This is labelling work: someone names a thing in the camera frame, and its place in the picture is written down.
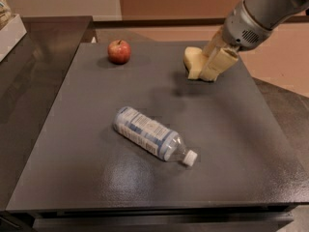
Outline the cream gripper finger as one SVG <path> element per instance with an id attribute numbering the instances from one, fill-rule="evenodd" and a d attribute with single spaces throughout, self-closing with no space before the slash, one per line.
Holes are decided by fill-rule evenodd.
<path id="1" fill-rule="evenodd" d="M 204 81 L 215 81 L 222 73 L 231 68 L 238 59 L 238 53 L 232 48 L 215 49 L 203 65 L 199 78 Z"/>
<path id="2" fill-rule="evenodd" d="M 206 57 L 214 56 L 219 52 L 226 53 L 227 51 L 228 51 L 227 44 L 224 42 L 222 37 L 222 28 L 218 29 L 218 31 L 213 35 L 211 40 L 202 49 L 202 53 Z"/>

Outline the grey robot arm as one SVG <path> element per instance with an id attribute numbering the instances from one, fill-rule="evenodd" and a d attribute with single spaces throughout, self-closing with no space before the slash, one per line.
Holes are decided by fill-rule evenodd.
<path id="1" fill-rule="evenodd" d="M 240 51 L 257 48 L 292 15 L 309 8 L 309 0 L 241 0 L 204 47 L 207 61 L 199 78 L 215 81 L 239 59 Z"/>

